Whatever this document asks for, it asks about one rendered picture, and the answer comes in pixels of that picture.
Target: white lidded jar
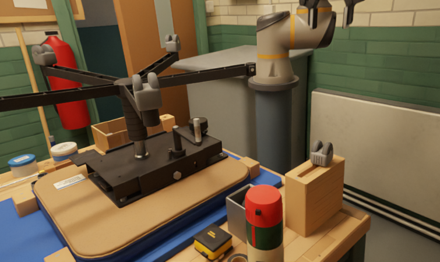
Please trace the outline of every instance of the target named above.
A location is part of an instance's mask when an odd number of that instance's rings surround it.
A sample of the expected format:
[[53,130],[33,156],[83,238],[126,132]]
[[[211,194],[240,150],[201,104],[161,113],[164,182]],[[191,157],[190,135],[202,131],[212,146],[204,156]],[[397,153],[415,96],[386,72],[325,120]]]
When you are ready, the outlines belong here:
[[8,161],[8,165],[15,178],[29,176],[38,171],[37,160],[33,154],[25,154],[15,157]]
[[51,155],[55,163],[65,161],[70,156],[78,153],[78,145],[75,142],[64,142],[54,145],[51,148]]

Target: barcode label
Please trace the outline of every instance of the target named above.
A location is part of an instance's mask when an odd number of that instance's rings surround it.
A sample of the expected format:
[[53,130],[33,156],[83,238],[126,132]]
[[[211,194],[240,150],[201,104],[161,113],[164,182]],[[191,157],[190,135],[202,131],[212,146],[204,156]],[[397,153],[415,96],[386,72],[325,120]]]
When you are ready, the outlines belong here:
[[80,183],[82,181],[86,180],[85,176],[82,174],[78,174],[76,176],[73,176],[71,178],[65,179],[63,181],[60,181],[58,183],[54,183],[56,189],[61,190],[63,188],[66,188],[68,186],[75,185],[77,183]]
[[19,162],[21,162],[21,161],[23,161],[23,160],[26,160],[26,159],[29,159],[29,158],[30,158],[30,157],[29,157],[28,155],[25,155],[25,156],[23,156],[23,157],[21,157],[21,158],[14,159],[14,162],[19,163]]

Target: white lid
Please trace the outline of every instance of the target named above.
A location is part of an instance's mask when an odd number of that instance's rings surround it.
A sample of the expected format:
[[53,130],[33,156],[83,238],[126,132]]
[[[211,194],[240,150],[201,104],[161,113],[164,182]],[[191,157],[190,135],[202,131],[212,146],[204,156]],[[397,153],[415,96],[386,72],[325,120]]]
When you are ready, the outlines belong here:
[[78,145],[75,142],[59,143],[51,147],[51,154],[55,157],[62,157],[77,151]]

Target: brown door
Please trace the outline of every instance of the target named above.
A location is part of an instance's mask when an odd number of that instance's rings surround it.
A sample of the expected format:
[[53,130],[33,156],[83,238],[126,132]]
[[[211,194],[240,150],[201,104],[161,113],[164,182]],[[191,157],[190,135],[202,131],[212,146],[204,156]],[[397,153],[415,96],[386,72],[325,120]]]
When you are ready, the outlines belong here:
[[[114,0],[114,7],[128,75],[132,76],[166,54],[160,46],[154,0]],[[181,40],[179,58],[197,55],[192,0],[171,0],[171,13],[174,33]],[[178,73],[184,71],[168,68],[160,76]],[[173,115],[177,125],[186,126],[190,118],[186,85],[163,88],[161,95],[160,115]]]

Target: fire extinguisher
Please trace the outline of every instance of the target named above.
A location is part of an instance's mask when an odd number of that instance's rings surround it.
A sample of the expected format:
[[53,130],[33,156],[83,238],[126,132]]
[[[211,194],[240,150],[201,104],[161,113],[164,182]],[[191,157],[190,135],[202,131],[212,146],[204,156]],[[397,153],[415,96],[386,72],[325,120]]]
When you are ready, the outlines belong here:
[[[74,69],[78,68],[74,53],[68,43],[61,41],[57,36],[49,36],[43,44],[48,44],[53,48],[58,61],[55,65]],[[49,76],[48,81],[50,82],[51,90],[82,87],[81,83],[54,76]],[[84,128],[90,124],[89,109],[85,100],[57,104],[56,107],[64,129],[74,130]]]

